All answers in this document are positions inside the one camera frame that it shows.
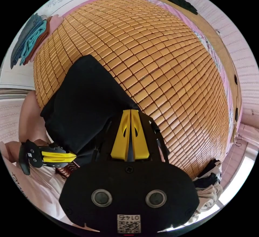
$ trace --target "brown towel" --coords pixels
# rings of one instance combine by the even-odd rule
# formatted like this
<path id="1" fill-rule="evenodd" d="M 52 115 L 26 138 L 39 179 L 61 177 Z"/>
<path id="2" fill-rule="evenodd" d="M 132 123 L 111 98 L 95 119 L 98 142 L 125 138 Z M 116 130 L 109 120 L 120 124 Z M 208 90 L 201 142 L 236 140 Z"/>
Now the brown towel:
<path id="1" fill-rule="evenodd" d="M 60 174 L 63 178 L 67 179 L 70 176 L 70 174 L 78 168 L 79 166 L 77 164 L 71 162 L 63 168 L 56 168 L 56 173 Z"/>
<path id="2" fill-rule="evenodd" d="M 38 46 L 39 46 L 39 45 L 42 43 L 42 41 L 48 36 L 48 34 L 49 34 L 49 22 L 50 22 L 51 18 L 52 18 L 52 16 L 50 16 L 50 17 L 47 19 L 46 30 L 38 37 L 38 39 L 37 39 L 37 41 L 36 41 L 36 43 L 35 43 L 35 45 L 34 45 L 32 51 L 31 51 L 30 54 L 25 58 L 25 61 L 24 61 L 23 65 L 26 65 L 26 64 L 30 61 L 30 59 L 31 59 L 31 57 L 32 57 L 32 55 L 33 55 L 33 53 L 36 51 L 36 49 L 38 48 Z"/>

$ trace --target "pile of clothes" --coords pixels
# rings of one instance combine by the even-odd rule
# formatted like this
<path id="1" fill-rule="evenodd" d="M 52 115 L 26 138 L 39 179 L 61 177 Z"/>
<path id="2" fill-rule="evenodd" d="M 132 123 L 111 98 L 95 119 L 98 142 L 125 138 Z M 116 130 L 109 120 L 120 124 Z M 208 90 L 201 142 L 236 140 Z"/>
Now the pile of clothes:
<path id="1" fill-rule="evenodd" d="M 218 201 L 223 190 L 220 185 L 222 163 L 219 160 L 211 160 L 204 170 L 193 180 L 200 200 L 195 213 L 186 223 L 194 223 L 199 218 L 199 214 L 210 210 Z"/>
<path id="2" fill-rule="evenodd" d="M 36 53 L 47 38 L 61 25 L 63 17 L 33 14 L 24 26 L 11 54 L 11 69 L 20 60 L 20 65 L 33 62 Z"/>

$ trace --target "striped cloth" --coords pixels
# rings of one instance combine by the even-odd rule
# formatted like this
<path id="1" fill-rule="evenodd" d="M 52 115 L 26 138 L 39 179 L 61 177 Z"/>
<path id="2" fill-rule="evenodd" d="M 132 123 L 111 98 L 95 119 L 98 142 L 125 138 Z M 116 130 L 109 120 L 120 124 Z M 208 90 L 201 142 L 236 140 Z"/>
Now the striped cloth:
<path id="1" fill-rule="evenodd" d="M 75 162 L 70 162 L 63 168 L 56 168 L 56 173 L 60 174 L 64 179 L 67 179 L 71 173 L 78 168 L 79 166 Z"/>

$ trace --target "sticker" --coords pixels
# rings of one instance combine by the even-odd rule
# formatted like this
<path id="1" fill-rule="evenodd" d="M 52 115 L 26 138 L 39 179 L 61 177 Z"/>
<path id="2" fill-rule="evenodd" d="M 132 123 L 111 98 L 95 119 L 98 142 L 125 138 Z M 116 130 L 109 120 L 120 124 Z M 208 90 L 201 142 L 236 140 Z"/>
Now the sticker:
<path id="1" fill-rule="evenodd" d="M 117 215 L 118 233 L 141 233 L 140 215 Z"/>

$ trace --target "black cloth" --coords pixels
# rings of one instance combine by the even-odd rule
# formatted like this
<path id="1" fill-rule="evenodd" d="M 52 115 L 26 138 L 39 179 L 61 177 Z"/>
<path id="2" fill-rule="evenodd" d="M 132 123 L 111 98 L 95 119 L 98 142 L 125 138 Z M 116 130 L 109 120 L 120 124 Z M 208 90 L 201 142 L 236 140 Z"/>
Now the black cloth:
<path id="1" fill-rule="evenodd" d="M 168 0 L 188 11 L 190 11 L 191 13 L 194 13 L 194 14 L 198 14 L 196 8 L 194 6 L 192 6 L 189 2 L 185 1 L 185 0 Z"/>
<path id="2" fill-rule="evenodd" d="M 204 170 L 197 176 L 198 178 L 202 177 L 204 174 L 206 174 L 207 172 L 209 172 L 210 170 L 212 170 L 216 165 L 215 163 L 219 162 L 219 160 L 213 159 L 211 160 L 207 166 L 204 168 Z"/>
<path id="3" fill-rule="evenodd" d="M 75 153 L 75 162 L 90 162 L 95 137 L 114 115 L 138 105 L 91 55 L 69 69 L 58 91 L 41 112 L 52 140 Z"/>
<path id="4" fill-rule="evenodd" d="M 214 185 L 217 181 L 218 181 L 217 175 L 212 172 L 210 176 L 199 178 L 195 180 L 193 183 L 196 188 L 206 189 L 210 185 Z"/>

